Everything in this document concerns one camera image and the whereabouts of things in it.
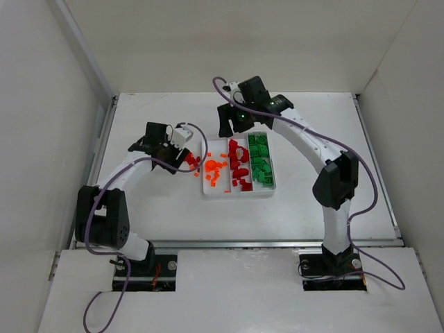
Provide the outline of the red flower print lego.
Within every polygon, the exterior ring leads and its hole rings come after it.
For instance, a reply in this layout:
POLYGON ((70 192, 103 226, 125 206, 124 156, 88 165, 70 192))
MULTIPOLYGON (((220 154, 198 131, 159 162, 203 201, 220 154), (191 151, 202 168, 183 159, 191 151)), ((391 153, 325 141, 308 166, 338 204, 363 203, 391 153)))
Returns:
POLYGON ((228 157, 231 170, 238 169, 241 164, 245 164, 250 160, 249 150, 234 139, 230 139, 228 142, 228 157))

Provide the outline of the orange dome lego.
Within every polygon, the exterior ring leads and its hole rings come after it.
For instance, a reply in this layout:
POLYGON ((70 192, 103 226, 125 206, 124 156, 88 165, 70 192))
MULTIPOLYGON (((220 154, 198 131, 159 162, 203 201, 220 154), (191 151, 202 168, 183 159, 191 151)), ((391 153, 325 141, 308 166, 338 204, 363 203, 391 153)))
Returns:
POLYGON ((218 169, 218 162, 216 160, 207 160, 205 162, 205 171, 212 172, 218 169))

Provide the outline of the red arch lego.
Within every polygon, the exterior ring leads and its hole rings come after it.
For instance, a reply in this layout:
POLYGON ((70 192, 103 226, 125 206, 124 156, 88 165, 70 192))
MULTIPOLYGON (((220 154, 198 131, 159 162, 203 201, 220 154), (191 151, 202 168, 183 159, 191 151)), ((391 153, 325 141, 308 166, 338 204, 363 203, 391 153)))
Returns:
POLYGON ((232 177, 238 178, 238 179, 240 179, 242 177, 246 177, 248 175, 249 175, 249 170, 246 168, 238 168, 232 172, 232 177))

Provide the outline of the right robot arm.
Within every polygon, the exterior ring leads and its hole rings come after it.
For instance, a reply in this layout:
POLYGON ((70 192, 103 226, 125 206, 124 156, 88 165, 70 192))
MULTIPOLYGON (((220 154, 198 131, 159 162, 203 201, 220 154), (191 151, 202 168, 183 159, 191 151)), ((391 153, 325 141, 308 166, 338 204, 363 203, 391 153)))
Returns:
POLYGON ((317 133, 284 95, 271 96, 261 78, 212 84, 226 103, 219 106, 219 135, 231 137, 256 123, 281 135, 309 161, 317 173, 312 193, 323 210, 321 259, 329 275, 339 271, 354 254, 349 237, 350 205, 359 177, 359 158, 345 144, 317 133))

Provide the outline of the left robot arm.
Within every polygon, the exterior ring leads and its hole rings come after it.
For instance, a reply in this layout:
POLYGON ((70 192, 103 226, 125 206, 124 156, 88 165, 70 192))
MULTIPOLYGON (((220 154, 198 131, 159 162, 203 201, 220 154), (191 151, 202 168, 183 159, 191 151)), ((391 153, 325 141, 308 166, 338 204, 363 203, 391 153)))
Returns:
POLYGON ((145 135, 128 148, 123 162, 107 178, 79 189, 77 241, 112 249, 148 269, 154 267, 153 244, 130 230, 127 194, 156 166, 175 174, 185 161, 189 154, 185 144, 193 137, 193 131, 182 124, 168 128, 163 123, 148 122, 145 135))

